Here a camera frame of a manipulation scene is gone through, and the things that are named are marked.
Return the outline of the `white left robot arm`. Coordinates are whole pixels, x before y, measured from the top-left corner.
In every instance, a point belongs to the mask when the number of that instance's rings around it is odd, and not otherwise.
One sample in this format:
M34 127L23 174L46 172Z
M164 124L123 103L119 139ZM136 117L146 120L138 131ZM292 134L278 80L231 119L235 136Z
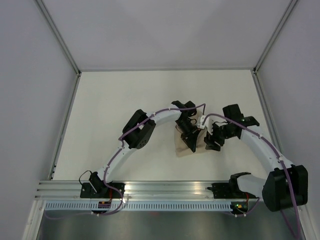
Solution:
M88 171L90 173L88 182L80 182L80 198L121 198L124 184L113 183L115 173L135 151L146 146L155 128L165 123L176 123L181 130L180 138L194 153L201 130L191 123L191 117L197 114L199 108L205 107L204 103L196 106L192 101L183 104L176 100L167 108L152 113L138 109L124 126L122 135L118 139L120 145L114 155L99 170Z

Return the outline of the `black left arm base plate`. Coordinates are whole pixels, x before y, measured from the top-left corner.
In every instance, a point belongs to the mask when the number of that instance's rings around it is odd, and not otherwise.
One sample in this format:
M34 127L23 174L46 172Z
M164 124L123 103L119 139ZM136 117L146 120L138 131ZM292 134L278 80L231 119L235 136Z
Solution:
M95 191L91 184L83 183L80 191L81 199L120 199L121 195L118 191L103 186L101 190Z

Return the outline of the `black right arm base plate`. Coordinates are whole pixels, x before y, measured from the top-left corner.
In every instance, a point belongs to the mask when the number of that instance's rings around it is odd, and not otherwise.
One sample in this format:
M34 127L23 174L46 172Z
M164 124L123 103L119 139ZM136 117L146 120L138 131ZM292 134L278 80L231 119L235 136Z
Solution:
M212 192L213 198L217 199L257 199L258 197L251 194L245 193L240 190L233 189L227 182L215 182L206 188L208 191Z

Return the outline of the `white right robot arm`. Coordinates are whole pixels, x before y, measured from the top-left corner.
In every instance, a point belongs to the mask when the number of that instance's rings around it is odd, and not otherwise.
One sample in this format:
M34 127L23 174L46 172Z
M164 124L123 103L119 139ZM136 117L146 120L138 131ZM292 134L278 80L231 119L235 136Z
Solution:
M226 140L238 138L249 147L267 173L266 178L250 172L231 175L229 194L239 198L248 193L261 198L272 212L305 205L308 202L307 169L288 160L267 140L259 122L253 116L244 116L238 104L228 105L222 111L220 118L225 120L222 125L213 121L214 113L199 118L198 127L207 131L206 149L220 151Z

